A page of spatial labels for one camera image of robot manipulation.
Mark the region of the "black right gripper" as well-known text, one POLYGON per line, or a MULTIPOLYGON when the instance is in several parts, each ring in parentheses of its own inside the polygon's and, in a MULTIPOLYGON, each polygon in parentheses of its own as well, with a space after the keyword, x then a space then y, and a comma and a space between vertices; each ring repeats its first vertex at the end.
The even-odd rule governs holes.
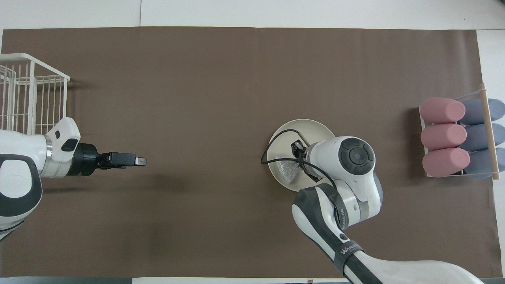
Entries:
MULTIPOLYGON (((296 160, 299 161, 305 160, 306 158, 305 151, 307 151, 308 148, 303 145, 303 142, 301 140, 296 140, 295 142, 293 142, 291 144, 291 148, 292 148, 292 154, 294 155, 294 158, 296 160)), ((318 182, 321 180, 321 177, 314 176, 312 166, 301 162, 298 162, 298 164, 299 167, 305 173, 305 175, 308 176, 311 180, 313 180, 314 182, 318 182)))

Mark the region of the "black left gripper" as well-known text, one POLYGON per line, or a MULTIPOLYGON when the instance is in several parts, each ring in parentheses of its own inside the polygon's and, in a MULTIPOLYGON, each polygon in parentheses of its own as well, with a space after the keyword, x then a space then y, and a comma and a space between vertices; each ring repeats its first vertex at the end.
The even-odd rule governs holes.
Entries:
POLYGON ((98 153, 95 145, 78 143, 72 159, 72 176, 90 176, 96 169, 125 169, 130 166, 147 166, 147 159, 133 153, 98 153))

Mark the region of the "silver mesh sponge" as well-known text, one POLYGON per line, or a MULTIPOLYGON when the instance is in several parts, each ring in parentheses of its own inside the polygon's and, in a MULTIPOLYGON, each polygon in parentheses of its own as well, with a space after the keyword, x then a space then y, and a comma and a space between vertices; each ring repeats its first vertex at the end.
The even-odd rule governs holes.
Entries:
POLYGON ((284 178, 285 182, 291 184, 298 172, 299 163, 297 161, 287 160, 286 157, 276 156, 276 165, 279 169, 280 175, 284 178))

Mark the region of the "cream round plate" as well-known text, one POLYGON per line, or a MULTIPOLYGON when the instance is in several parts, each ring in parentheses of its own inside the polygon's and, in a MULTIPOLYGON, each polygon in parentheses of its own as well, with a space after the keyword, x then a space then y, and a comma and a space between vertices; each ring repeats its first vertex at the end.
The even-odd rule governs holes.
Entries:
MULTIPOLYGON (((280 126, 272 135, 274 138, 278 133, 286 129, 294 129, 298 131, 302 136, 304 136, 305 141, 303 145, 308 147, 319 141, 328 140, 335 137, 332 131, 328 129, 325 125, 319 123, 318 121, 309 119, 297 119, 289 121, 282 126, 280 126)), ((272 160, 276 158, 294 158, 292 154, 291 144, 296 140, 301 140, 299 135, 295 132, 286 132, 280 135, 271 145, 267 151, 266 160, 272 160)), ((290 189, 291 191, 298 192, 300 189, 312 187, 318 183, 307 176, 303 170, 298 167, 296 175, 291 183, 288 183, 284 178, 283 174, 278 167, 278 163, 268 164, 270 171, 272 172, 274 178, 283 187, 290 189)))

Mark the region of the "brown table mat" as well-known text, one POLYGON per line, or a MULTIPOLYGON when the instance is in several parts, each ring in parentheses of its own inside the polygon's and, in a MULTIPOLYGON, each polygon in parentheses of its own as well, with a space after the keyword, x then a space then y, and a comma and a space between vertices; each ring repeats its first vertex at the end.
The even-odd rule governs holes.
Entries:
POLYGON ((482 82, 475 31, 135 27, 8 30, 2 51, 65 72, 68 116, 146 167, 43 181, 0 243, 3 277, 334 278, 260 157, 308 118, 371 144, 380 213, 348 228, 384 260, 501 277, 491 179, 427 178, 418 107, 482 82))

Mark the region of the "pink cup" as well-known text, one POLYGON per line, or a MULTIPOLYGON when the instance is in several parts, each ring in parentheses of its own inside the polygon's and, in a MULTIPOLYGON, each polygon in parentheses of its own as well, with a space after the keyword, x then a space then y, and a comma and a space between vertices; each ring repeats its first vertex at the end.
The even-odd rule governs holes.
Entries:
POLYGON ((465 169, 470 162, 469 153, 461 148, 446 148, 427 153, 422 166, 433 178, 450 176, 465 169))
POLYGON ((463 103, 450 98, 432 97, 420 106, 420 116, 429 123, 453 123, 464 117, 463 103))
POLYGON ((421 142, 427 149, 434 151, 455 148, 467 138, 464 127, 454 123, 433 124, 421 132, 421 142))

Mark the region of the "clear acrylic cup rack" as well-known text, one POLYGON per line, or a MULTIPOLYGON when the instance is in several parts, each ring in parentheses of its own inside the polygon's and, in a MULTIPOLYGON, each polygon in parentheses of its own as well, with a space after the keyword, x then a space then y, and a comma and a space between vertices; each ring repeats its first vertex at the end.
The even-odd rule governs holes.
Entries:
MULTIPOLYGON (((457 100, 457 101, 459 101, 459 102, 461 102, 461 103, 462 103, 462 102, 465 102, 465 101, 470 100, 470 99, 480 99, 479 90, 478 90, 478 91, 475 91, 475 92, 472 92, 472 93, 470 93, 470 94, 468 94, 468 95, 461 96, 461 97, 459 97, 459 98, 457 98, 457 99, 455 99, 455 100, 457 100)), ((429 122, 425 121, 423 118, 421 118, 419 109, 420 109, 420 107, 418 108, 418 112, 419 112, 419 117, 420 117, 420 121, 421 121, 421 131, 422 131, 425 127, 427 127, 427 126, 429 126, 429 125, 437 124, 437 123, 429 123, 429 122)), ((460 122, 460 120, 459 120, 459 121, 456 121, 456 122, 453 122, 453 123, 454 123, 454 124, 458 124, 458 125, 460 125, 460 126, 462 126, 462 127, 464 127, 464 128, 467 126, 467 125, 463 125, 463 124, 460 122)), ((427 154, 427 153, 429 153, 429 152, 432 152, 431 150, 429 150, 429 149, 427 149, 426 147, 424 147, 424 145, 423 145, 423 144, 422 144, 422 146, 423 146, 423 148, 424 148, 424 153, 425 153, 424 155, 426 155, 426 154, 427 154)), ((496 148, 497 148, 497 147, 502 147, 502 148, 505 148, 505 142, 504 142, 504 143, 502 143, 502 144, 499 144, 498 146, 496 146, 496 148)), ((465 173, 464 173, 464 169, 462 169, 460 172, 457 172, 457 173, 451 174, 450 176, 446 176, 446 177, 456 177, 456 176, 471 176, 471 175, 465 174, 465 173)))

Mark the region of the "blue cup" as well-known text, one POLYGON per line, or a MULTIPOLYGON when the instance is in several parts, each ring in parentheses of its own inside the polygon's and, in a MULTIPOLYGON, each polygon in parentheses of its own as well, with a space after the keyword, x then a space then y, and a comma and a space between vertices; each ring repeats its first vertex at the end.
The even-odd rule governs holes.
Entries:
MULTIPOLYGON (((505 171, 505 148, 496 148, 498 171, 505 171)), ((491 159, 489 149, 475 151, 469 155, 469 165, 464 169, 464 173, 476 179, 484 179, 492 176, 491 159)))
MULTIPOLYGON (((498 146, 505 142, 505 126, 492 123, 494 133, 494 145, 498 146)), ((470 125, 465 127, 467 137, 460 147, 466 151, 474 152, 488 149, 488 137, 485 124, 470 125)))
MULTIPOLYGON (((470 99, 462 102, 465 106, 465 115, 460 119, 463 125, 484 124, 484 112, 481 99, 470 99)), ((488 99, 491 121, 499 120, 505 116, 505 103, 499 99, 488 99)))

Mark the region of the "wooden dowel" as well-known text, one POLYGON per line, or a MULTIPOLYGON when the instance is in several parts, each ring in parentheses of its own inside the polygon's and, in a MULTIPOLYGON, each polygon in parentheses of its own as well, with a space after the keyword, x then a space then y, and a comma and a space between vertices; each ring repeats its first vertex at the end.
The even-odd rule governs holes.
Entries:
POLYGON ((487 144, 490 156, 491 176, 493 180, 500 180, 498 157, 494 140, 494 130, 491 121, 491 111, 487 96, 487 88, 484 83, 480 84, 479 95, 481 99, 483 118, 486 129, 487 144))

